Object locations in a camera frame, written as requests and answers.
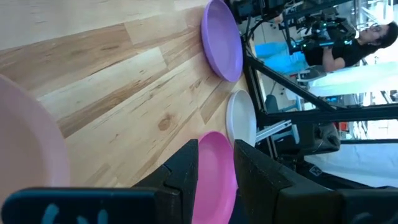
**woman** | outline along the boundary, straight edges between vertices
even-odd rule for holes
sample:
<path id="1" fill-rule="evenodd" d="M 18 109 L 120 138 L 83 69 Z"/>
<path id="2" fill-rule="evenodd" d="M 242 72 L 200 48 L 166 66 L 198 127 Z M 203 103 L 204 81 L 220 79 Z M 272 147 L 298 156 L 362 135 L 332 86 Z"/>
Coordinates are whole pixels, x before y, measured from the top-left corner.
<path id="1" fill-rule="evenodd" d="M 391 46 L 397 39 L 395 22 L 387 25 L 373 25 L 359 33 L 351 45 L 329 48 L 314 48 L 304 53 L 289 55 L 286 43 L 269 43 L 256 46 L 257 57 L 265 65 L 284 75 L 298 73 L 314 65 L 323 65 L 326 72 L 355 65 L 362 58 L 378 49 Z"/>

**plate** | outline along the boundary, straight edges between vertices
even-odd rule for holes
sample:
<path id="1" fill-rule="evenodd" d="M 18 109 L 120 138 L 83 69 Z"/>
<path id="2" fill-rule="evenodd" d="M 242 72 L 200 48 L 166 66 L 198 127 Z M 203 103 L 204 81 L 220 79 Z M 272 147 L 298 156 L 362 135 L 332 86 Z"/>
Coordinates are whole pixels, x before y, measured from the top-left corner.
<path id="1" fill-rule="evenodd" d="M 256 112 L 249 93 L 239 90 L 231 95 L 226 110 L 226 130 L 232 144 L 241 139 L 253 146 L 256 143 Z"/>
<path id="2" fill-rule="evenodd" d="M 209 132 L 199 139 L 198 183 L 193 224 L 228 224 L 235 204 L 233 148 L 224 134 Z"/>
<path id="3" fill-rule="evenodd" d="M 201 36 L 214 72 L 226 81 L 237 82 L 242 75 L 242 43 L 235 19 L 223 1 L 212 0 L 207 4 Z"/>
<path id="4" fill-rule="evenodd" d="M 44 107 L 0 75 L 0 205 L 27 187 L 68 187 L 67 147 Z"/>

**pink plate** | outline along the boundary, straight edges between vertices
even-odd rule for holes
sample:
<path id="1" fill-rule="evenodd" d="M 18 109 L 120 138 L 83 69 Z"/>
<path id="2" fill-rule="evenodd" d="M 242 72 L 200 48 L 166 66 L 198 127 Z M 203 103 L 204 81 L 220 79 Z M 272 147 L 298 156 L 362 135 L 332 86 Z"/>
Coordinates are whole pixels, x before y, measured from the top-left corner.
<path id="1" fill-rule="evenodd" d="M 224 134 L 212 131 L 199 139 L 198 185 L 193 224 L 227 224 L 235 204 L 233 148 Z"/>
<path id="2" fill-rule="evenodd" d="M 43 106 L 0 75 L 0 206 L 26 187 L 68 187 L 68 151 Z"/>

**white plate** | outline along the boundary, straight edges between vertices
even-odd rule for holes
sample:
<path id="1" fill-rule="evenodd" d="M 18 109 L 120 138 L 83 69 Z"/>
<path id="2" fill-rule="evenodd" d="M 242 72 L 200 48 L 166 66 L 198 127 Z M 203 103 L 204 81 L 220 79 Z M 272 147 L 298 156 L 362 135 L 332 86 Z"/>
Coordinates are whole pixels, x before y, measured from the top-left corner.
<path id="1" fill-rule="evenodd" d="M 256 112 L 249 93 L 244 90 L 233 93 L 228 101 L 226 130 L 232 145 L 236 139 L 251 146 L 256 143 Z"/>

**wooden table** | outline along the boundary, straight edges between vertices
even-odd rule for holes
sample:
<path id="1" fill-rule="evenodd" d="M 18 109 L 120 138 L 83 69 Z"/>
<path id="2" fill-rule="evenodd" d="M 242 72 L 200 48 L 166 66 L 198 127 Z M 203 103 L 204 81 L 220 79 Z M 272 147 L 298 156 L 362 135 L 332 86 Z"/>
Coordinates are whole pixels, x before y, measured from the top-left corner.
<path id="1" fill-rule="evenodd" d="M 206 3 L 6 0 L 0 73 L 57 121 L 73 186 L 132 186 L 189 139 L 226 132 L 228 97 L 246 83 L 209 68 Z"/>

